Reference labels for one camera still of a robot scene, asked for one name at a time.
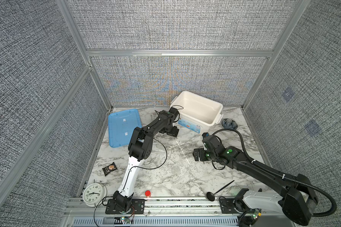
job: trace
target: white plastic bin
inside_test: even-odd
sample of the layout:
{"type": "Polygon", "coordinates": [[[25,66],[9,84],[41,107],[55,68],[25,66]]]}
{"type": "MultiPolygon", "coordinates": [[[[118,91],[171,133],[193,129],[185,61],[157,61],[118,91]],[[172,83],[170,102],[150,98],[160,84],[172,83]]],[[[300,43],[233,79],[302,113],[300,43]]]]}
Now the white plastic bin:
{"type": "Polygon", "coordinates": [[[199,134],[208,132],[209,128],[218,124],[223,117],[223,114],[220,114],[223,108],[221,103],[188,91],[181,92],[173,99],[170,106],[175,105],[184,108],[178,110],[180,116],[177,123],[199,134]]]}

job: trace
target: marble tabletop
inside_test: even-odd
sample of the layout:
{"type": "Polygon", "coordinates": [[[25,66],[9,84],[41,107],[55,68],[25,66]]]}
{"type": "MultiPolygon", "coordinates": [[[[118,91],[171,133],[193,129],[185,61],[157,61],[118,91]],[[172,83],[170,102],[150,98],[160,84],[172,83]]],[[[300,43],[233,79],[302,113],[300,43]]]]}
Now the marble tabletop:
{"type": "MultiPolygon", "coordinates": [[[[114,108],[113,112],[127,110],[130,108],[114,108]]],[[[157,116],[154,110],[161,108],[137,108],[143,126],[149,124],[157,116]]],[[[242,134],[248,154],[263,162],[258,151],[255,140],[251,135],[249,127],[240,108],[225,107],[222,114],[224,118],[231,118],[238,124],[238,131],[242,134]]],[[[224,170],[215,170],[211,162],[196,162],[193,158],[193,149],[203,147],[202,136],[178,124],[177,138],[158,133],[155,138],[161,141],[167,148],[167,161],[158,169],[141,169],[135,184],[134,197],[144,197],[146,190],[150,190],[152,197],[199,197],[205,196],[208,191],[216,192],[225,184],[235,180],[230,186],[222,190],[216,196],[235,196],[241,188],[249,188],[257,191],[271,189],[253,177],[226,167],[224,170]]],[[[220,124],[214,125],[209,132],[213,133],[222,129],[220,124]]],[[[223,131],[218,133],[225,147],[235,146],[241,149],[241,143],[236,133],[223,131]]],[[[153,168],[164,162],[166,154],[163,146],[154,140],[153,150],[149,158],[144,161],[143,167],[153,168]]],[[[108,195],[111,196],[120,186],[125,168],[129,159],[127,146],[112,148],[109,146],[109,133],[106,130],[101,147],[99,149],[95,164],[92,168],[89,182],[100,182],[105,184],[108,195]],[[117,170],[107,176],[102,168],[115,162],[117,170]]]]}

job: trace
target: blue plastic lid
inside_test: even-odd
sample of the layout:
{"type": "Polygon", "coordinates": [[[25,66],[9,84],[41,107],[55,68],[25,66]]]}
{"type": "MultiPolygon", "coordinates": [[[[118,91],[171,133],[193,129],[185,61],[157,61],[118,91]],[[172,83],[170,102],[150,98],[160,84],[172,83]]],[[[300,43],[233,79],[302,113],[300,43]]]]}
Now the blue plastic lid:
{"type": "Polygon", "coordinates": [[[109,115],[109,144],[112,148],[128,145],[136,127],[141,128],[139,111],[124,110],[109,115]]]}

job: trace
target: alarm clock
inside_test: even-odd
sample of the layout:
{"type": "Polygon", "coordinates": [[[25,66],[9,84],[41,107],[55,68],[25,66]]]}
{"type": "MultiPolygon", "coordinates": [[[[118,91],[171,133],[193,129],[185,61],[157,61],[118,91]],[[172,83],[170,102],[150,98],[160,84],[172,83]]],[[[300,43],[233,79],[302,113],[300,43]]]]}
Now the alarm clock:
{"type": "Polygon", "coordinates": [[[83,201],[90,207],[97,206],[105,196],[107,196],[107,189],[100,183],[90,184],[82,194],[83,201]]]}

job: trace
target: black snack package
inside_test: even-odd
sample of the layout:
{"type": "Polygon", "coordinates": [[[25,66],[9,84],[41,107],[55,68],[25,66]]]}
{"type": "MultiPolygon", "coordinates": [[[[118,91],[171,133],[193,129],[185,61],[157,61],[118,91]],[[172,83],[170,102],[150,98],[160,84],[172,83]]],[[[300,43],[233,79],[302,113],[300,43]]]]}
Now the black snack package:
{"type": "Polygon", "coordinates": [[[105,176],[107,176],[110,172],[117,170],[115,163],[106,166],[102,169],[104,171],[105,176]]]}

